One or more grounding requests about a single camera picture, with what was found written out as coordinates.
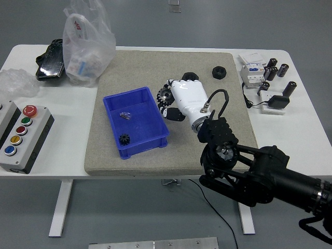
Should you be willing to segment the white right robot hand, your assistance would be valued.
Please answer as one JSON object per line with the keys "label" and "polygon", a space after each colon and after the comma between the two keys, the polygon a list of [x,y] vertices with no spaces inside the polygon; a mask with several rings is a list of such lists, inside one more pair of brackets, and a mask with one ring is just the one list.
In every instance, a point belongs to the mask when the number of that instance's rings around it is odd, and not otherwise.
{"label": "white right robot hand", "polygon": [[172,80],[158,91],[158,108],[165,119],[183,121],[186,118],[192,130],[199,132],[210,115],[208,97],[198,80]]}

